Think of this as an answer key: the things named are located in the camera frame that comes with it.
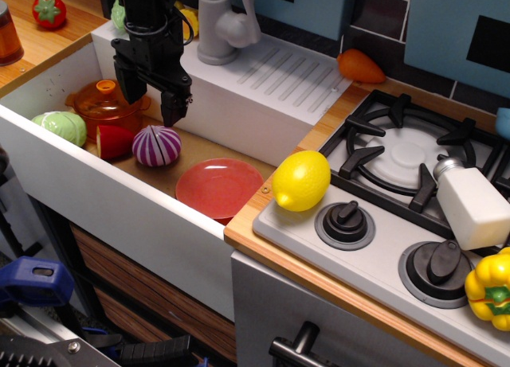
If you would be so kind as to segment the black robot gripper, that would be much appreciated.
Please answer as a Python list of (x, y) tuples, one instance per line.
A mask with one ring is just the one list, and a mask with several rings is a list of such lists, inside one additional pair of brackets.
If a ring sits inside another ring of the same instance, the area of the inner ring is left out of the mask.
[(181, 66), (184, 16), (177, 0), (119, 0), (125, 9), (128, 39), (116, 38), (114, 68), (128, 103), (135, 103), (152, 86), (161, 91), (163, 125), (173, 127), (186, 117), (192, 102), (191, 78)]

